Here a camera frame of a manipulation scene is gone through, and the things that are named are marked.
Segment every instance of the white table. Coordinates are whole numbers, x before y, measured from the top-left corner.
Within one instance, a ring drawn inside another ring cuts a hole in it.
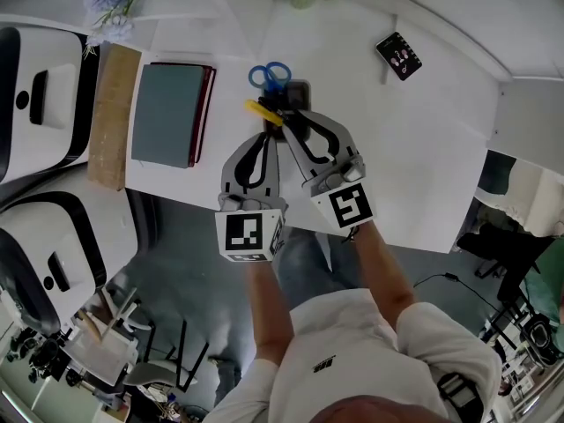
[[[389,74],[374,45],[399,27],[422,60],[406,82]],[[240,143],[262,129],[246,112],[258,96],[247,75],[256,62],[187,54],[144,54],[151,61],[215,65],[218,75],[203,154],[193,168],[130,158],[135,110],[130,115],[126,186],[218,209],[221,169]],[[497,82],[461,52],[383,12],[345,0],[307,11],[277,3],[261,61],[286,63],[311,84],[312,109],[343,123],[367,164],[386,242],[448,252],[470,206],[494,125]],[[134,93],[137,96],[138,81]],[[311,147],[319,147],[313,139]],[[335,233],[301,191],[303,178],[286,145],[278,149],[286,223]]]

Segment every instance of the logo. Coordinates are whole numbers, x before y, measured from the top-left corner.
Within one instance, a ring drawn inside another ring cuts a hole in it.
[[[334,355],[329,357],[328,359],[319,362],[317,365],[314,366],[314,373],[324,370],[325,368],[329,368],[331,365],[333,365],[333,359],[335,359]]]
[[[339,227],[350,226],[373,216],[362,183],[335,191],[329,195],[329,199]]]
[[[262,248],[263,215],[261,213],[227,215],[226,250]]]
[[[282,233],[282,225],[283,225],[282,219],[279,219],[276,225],[276,229],[274,230],[274,237],[272,238],[272,243],[271,243],[271,253],[273,256],[278,251],[278,240],[280,239],[280,234]]]

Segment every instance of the cork board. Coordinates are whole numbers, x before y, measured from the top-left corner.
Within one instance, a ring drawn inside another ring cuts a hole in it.
[[[136,50],[112,46],[94,104],[88,179],[110,189],[125,187],[127,132],[140,59]]]

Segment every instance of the gray floor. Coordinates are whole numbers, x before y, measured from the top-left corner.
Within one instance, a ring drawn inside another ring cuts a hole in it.
[[[183,365],[190,368],[204,345],[209,354],[236,359],[244,371],[254,356],[250,312],[241,265],[218,254],[213,211],[160,199],[161,235],[155,249],[134,259],[115,278],[124,289],[137,287],[143,312],[157,324],[152,358],[164,358],[178,346],[182,319],[188,323]],[[488,301],[495,299],[499,279],[478,279],[474,271],[482,261],[468,253],[436,254],[392,247],[412,282],[432,274],[451,272]],[[491,309],[476,295],[445,278],[432,278],[417,287],[422,301],[430,301],[474,333],[482,328]],[[186,394],[184,404],[211,409],[219,379],[216,368],[204,362],[197,373],[198,384]]]

